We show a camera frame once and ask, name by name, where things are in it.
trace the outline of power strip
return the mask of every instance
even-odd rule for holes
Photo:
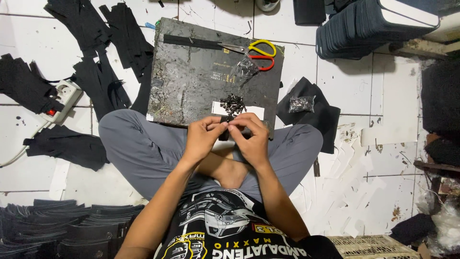
[[[64,109],[62,109],[61,112],[50,110],[45,113],[40,113],[42,118],[51,123],[61,122],[82,93],[80,87],[70,80],[61,80],[57,83],[56,90],[57,95],[55,98],[64,105]]]

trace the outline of power cord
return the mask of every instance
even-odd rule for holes
[[[41,129],[48,128],[51,124],[52,124],[51,122],[46,121],[39,128],[37,128],[37,130],[32,134],[32,136],[30,138],[33,138],[35,136],[35,134],[37,134]],[[19,150],[19,152],[12,159],[8,160],[5,163],[0,164],[0,168],[15,162],[18,158],[20,158],[24,154],[26,148],[27,148],[27,146],[23,146],[21,148],[21,150]]]

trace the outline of gray pants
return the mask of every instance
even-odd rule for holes
[[[99,135],[107,158],[147,200],[155,195],[185,150],[187,129],[149,122],[141,113],[117,110],[99,122]],[[313,165],[322,147],[321,133],[310,125],[275,130],[268,144],[271,166],[290,195]],[[234,152],[234,159],[241,158]],[[194,173],[184,196],[222,189],[212,178]],[[254,171],[238,189],[262,202]]]

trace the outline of scissor blade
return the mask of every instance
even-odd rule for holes
[[[238,53],[246,53],[246,48],[245,47],[241,47],[241,46],[237,46],[237,45],[229,45],[229,44],[223,44],[223,43],[218,43],[219,46],[221,47],[224,47],[226,49],[229,49],[231,51],[235,51],[235,52],[238,52]]]

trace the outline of black t-shirt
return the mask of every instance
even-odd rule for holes
[[[326,237],[295,242],[266,220],[263,204],[235,189],[189,196],[178,207],[158,259],[337,258]]]

